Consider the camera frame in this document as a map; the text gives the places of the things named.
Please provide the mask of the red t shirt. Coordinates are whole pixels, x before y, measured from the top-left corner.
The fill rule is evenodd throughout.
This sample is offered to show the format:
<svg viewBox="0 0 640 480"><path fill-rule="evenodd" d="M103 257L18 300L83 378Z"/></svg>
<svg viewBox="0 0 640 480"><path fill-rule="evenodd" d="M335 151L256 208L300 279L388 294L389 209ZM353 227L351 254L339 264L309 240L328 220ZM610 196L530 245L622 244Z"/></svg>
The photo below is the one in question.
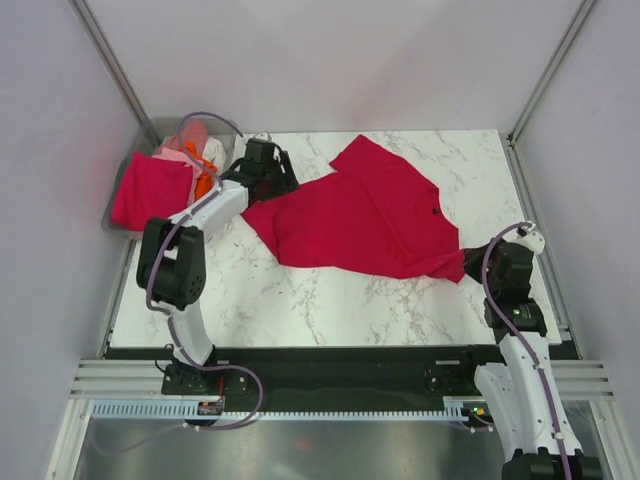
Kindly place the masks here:
<svg viewBox="0 0 640 480"><path fill-rule="evenodd" d="M243 213L280 264L463 279L459 230L444 214L434 183L363 135L330 166L331 173Z"/></svg>

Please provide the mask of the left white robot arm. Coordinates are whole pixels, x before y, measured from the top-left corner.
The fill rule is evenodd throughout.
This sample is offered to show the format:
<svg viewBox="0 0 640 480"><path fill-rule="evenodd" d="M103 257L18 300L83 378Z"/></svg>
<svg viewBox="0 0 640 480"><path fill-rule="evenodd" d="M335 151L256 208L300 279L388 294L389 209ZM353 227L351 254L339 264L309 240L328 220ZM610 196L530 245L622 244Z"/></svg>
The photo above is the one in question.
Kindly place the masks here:
<svg viewBox="0 0 640 480"><path fill-rule="evenodd" d="M209 363L214 351L199 299L207 279L205 243L233 218L299 188L288 152L276 143L251 138L244 156L213 178L213 188L167 219L151 218L143 231L136 282L146 307L167 320L173 356L188 365L185 382L208 393L219 382Z"/></svg>

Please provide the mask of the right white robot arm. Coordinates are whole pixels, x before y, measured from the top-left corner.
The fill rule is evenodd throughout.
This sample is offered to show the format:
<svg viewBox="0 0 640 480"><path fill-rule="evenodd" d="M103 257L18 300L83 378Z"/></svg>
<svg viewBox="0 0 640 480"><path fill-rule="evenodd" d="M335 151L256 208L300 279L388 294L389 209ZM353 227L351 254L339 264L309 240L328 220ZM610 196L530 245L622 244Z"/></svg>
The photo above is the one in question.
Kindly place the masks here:
<svg viewBox="0 0 640 480"><path fill-rule="evenodd" d="M599 459L584 453L561 405L544 315L530 295L534 255L504 240L469 252L465 271L483 287L502 359L465 362L458 381L487 403L504 451L502 478L601 479Z"/></svg>

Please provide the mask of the white t shirt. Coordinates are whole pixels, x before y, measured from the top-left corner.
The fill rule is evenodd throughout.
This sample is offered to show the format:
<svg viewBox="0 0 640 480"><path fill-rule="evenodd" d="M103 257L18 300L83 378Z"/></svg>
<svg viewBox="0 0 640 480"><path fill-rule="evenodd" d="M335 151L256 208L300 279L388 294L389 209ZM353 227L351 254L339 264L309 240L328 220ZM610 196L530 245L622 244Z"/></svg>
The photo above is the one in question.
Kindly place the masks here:
<svg viewBox="0 0 640 480"><path fill-rule="evenodd" d="M202 158L211 163L216 171L221 174L227 160L226 151L222 142L213 136L209 136L202 151Z"/></svg>

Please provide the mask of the orange t shirt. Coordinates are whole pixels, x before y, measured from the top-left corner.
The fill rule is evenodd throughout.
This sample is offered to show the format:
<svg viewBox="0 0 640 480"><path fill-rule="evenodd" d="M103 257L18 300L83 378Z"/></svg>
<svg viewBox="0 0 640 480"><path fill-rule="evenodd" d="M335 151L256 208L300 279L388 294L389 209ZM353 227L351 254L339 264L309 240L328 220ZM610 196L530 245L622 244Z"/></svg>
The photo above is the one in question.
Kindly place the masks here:
<svg viewBox="0 0 640 480"><path fill-rule="evenodd" d="M195 178L193 201L197 201L213 188L214 180L211 173L216 173L217 167L197 154L196 145L193 141L186 141L181 151L188 153L188 157L195 161L193 166Z"/></svg>

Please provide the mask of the light pink t shirt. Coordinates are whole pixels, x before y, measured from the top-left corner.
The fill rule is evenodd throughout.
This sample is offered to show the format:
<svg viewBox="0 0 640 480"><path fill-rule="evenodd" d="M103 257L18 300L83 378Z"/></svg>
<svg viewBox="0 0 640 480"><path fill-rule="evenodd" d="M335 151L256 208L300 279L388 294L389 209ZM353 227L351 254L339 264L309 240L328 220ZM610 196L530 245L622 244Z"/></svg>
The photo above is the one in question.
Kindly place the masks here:
<svg viewBox="0 0 640 480"><path fill-rule="evenodd" d="M173 150L167 147L162 147L159 153L154 153L152 155L153 158L177 162L181 164L184 168L191 169L191 184L189 187L189 195L187 198L187 205L190 206L195 201L195 189L198 177L202 173L202 169L196 165L195 160L189 157L189 151L186 153L182 151Z"/></svg>

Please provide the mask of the salmon pink t shirt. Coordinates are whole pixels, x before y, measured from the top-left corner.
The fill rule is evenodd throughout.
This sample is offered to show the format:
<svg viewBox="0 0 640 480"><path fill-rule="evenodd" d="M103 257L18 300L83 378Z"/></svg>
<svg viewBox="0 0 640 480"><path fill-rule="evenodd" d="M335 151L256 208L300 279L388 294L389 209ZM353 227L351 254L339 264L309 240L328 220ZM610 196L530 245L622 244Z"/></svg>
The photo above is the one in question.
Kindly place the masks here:
<svg viewBox="0 0 640 480"><path fill-rule="evenodd" d="M191 142L198 155L202 153L208 140L208 129L201 119L190 120L180 131L183 144Z"/></svg>

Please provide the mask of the clear plastic bin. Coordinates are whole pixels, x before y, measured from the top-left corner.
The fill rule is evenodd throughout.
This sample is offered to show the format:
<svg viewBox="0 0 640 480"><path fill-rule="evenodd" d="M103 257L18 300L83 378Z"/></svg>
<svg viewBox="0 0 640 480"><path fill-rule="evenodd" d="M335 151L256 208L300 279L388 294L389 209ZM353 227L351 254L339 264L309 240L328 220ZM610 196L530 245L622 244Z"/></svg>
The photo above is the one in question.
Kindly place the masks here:
<svg viewBox="0 0 640 480"><path fill-rule="evenodd" d="M211 190L230 164L239 131L230 121L200 114L158 117L136 134L120 163L101 224L130 238L152 217L167 218Z"/></svg>

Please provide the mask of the folded magenta t shirt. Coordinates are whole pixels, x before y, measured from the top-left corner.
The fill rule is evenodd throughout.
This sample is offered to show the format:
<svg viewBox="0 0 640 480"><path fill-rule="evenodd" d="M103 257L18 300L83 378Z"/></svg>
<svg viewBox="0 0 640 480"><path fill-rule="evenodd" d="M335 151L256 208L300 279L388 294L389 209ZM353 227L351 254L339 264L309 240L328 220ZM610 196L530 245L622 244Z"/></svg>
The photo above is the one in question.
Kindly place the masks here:
<svg viewBox="0 0 640 480"><path fill-rule="evenodd" d="M169 218L188 207L191 169L177 162L133 153L116 189L109 220L132 232L151 218Z"/></svg>

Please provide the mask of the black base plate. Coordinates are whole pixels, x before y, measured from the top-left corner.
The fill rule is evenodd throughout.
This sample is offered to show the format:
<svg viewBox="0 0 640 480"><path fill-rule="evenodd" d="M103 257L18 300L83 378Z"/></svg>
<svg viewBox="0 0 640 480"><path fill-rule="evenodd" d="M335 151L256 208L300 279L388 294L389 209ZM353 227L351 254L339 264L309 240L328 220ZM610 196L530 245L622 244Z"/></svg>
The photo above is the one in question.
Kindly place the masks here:
<svg viewBox="0 0 640 480"><path fill-rule="evenodd" d="M221 394L241 410L328 405L439 407L446 396L478 395L478 366L502 359L497 347L221 348L202 372L172 361L165 395Z"/></svg>

